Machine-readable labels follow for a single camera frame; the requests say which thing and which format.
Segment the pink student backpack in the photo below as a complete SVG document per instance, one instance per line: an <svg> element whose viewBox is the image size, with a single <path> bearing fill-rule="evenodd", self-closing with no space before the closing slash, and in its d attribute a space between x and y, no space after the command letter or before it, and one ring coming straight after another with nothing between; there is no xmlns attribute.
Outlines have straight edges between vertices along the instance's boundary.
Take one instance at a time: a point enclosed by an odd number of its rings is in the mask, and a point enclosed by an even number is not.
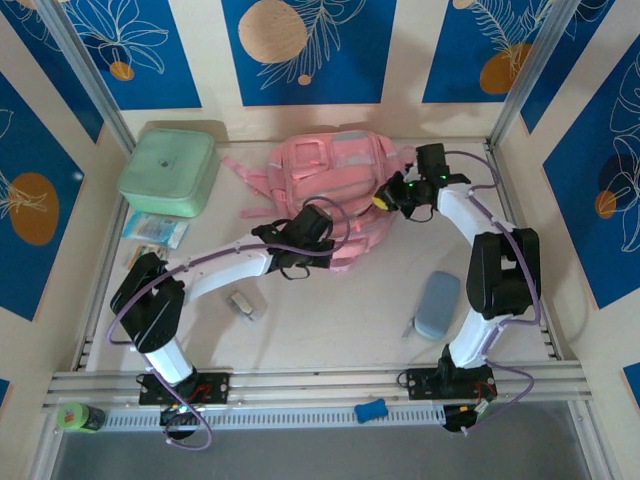
<svg viewBox="0 0 640 480"><path fill-rule="evenodd" d="M349 235L330 264L332 271L343 272L388 233L394 215L374 206L373 196L408 161L388 137L354 130L291 137L271 151L261 168L248 168L230 157L222 163L272 203L269 209L244 210L243 218L291 219L305 200L330 199L319 206L333 218L331 237Z"/></svg>

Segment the grey-blue pencil case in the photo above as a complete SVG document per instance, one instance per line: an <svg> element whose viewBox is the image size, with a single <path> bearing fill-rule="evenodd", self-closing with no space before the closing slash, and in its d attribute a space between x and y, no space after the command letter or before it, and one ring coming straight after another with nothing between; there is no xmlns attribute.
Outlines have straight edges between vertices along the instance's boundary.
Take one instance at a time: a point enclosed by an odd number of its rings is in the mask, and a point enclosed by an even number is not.
<svg viewBox="0 0 640 480"><path fill-rule="evenodd" d="M431 340L442 339L453 324L460 290L458 277L444 271L431 274L402 337L407 338L415 331Z"/></svg>

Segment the blue and white tissue pack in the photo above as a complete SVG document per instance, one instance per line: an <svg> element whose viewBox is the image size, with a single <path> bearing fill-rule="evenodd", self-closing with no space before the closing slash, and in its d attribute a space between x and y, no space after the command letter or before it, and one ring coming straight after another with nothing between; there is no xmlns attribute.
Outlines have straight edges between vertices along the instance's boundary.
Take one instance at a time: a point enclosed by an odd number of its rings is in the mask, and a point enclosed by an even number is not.
<svg viewBox="0 0 640 480"><path fill-rule="evenodd" d="M188 228L187 221L136 211L124 226L122 237L177 249Z"/></svg>

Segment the mint green square case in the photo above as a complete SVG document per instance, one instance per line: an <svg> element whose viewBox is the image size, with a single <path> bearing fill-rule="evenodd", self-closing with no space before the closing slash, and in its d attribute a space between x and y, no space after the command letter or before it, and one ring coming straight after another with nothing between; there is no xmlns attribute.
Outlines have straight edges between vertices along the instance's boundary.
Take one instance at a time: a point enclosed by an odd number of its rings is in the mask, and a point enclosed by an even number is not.
<svg viewBox="0 0 640 480"><path fill-rule="evenodd" d="M205 208L219 167L211 135L153 128L139 139L117 188L138 211L193 218Z"/></svg>

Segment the small green orange card box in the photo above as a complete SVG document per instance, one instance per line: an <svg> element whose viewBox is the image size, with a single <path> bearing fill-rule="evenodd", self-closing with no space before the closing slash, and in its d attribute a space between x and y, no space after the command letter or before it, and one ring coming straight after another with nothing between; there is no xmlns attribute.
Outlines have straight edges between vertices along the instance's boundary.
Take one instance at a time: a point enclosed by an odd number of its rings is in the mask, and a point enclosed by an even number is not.
<svg viewBox="0 0 640 480"><path fill-rule="evenodd" d="M140 244L132 251L129 259L125 262L126 270L131 270L139 258L149 253L155 254L160 260L166 260L170 249L161 245Z"/></svg>

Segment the green tape roll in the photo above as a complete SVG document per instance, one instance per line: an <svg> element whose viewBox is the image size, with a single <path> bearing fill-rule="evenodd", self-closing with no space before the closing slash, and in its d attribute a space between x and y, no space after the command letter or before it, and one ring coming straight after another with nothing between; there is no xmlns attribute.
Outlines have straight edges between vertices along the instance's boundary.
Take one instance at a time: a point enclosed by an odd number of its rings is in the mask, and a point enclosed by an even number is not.
<svg viewBox="0 0 640 480"><path fill-rule="evenodd" d="M85 403L70 402L57 409L56 422L64 430L95 433L105 425L106 412Z"/></svg>

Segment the aluminium front rail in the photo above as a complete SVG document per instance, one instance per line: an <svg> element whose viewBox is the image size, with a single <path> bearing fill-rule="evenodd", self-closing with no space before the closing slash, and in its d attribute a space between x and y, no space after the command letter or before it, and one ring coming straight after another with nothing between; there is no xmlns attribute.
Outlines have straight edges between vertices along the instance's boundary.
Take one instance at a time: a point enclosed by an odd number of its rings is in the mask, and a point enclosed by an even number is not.
<svg viewBox="0 0 640 480"><path fill-rule="evenodd" d="M591 401L593 394L577 361L520 362L512 365L534 377L526 401ZM231 408L345 407L385 399L410 402L397 381L397 369L238 371L230 375ZM135 407L140 385L133 371L58 372L52 376L42 408L52 411L69 401L100 408Z"/></svg>

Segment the aluminium right frame post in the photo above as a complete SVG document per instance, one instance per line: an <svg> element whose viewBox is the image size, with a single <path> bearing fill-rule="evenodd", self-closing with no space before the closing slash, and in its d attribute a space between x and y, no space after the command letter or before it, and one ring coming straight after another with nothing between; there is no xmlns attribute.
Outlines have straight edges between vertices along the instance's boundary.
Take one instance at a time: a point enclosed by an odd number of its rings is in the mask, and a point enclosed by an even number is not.
<svg viewBox="0 0 640 480"><path fill-rule="evenodd" d="M549 58L564 34L580 0L554 0L530 52L520 70L503 108L487 137L486 144L494 153L505 140L512 124L520 114Z"/></svg>

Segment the aluminium frame post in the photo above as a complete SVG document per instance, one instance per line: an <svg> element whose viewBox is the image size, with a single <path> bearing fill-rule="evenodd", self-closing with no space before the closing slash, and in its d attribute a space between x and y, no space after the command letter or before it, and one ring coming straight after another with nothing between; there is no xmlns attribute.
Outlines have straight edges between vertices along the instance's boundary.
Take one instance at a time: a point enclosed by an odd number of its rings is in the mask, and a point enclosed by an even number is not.
<svg viewBox="0 0 640 480"><path fill-rule="evenodd" d="M503 108L487 137L486 144L494 153L505 140L512 124L520 114L549 58L564 34L580 0L554 0L530 52L520 70Z"/></svg>
<svg viewBox="0 0 640 480"><path fill-rule="evenodd" d="M131 154L135 138L95 62L57 0L34 0L36 9L74 74L122 149Z"/></svg>

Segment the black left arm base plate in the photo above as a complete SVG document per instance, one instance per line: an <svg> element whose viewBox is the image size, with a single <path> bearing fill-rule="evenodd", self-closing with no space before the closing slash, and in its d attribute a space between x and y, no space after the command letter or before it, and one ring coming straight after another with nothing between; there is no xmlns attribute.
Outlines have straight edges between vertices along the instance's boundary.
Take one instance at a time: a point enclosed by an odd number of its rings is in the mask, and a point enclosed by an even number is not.
<svg viewBox="0 0 640 480"><path fill-rule="evenodd" d="M230 374L195 372L173 389L191 404L225 405L229 393ZM139 374L139 404L159 406L179 404L179 400L152 373Z"/></svg>

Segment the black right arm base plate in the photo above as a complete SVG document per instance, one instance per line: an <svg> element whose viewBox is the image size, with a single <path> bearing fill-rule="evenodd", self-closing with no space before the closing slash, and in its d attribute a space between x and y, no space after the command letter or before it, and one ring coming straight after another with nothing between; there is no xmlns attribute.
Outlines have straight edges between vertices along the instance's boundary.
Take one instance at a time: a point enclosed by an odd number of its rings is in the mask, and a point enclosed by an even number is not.
<svg viewBox="0 0 640 480"><path fill-rule="evenodd" d="M478 368L453 368L444 373L438 368L411 368L406 371L410 400L493 400L498 396L493 371Z"/></svg>

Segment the aluminium left frame post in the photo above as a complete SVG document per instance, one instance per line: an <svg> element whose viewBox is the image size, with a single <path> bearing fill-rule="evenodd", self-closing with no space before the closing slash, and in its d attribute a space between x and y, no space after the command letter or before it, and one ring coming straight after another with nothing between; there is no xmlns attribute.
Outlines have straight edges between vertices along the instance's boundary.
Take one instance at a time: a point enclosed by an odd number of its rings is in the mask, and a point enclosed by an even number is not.
<svg viewBox="0 0 640 480"><path fill-rule="evenodd" d="M122 149L131 154L135 138L95 62L57 0L34 0L36 9L74 74Z"/></svg>

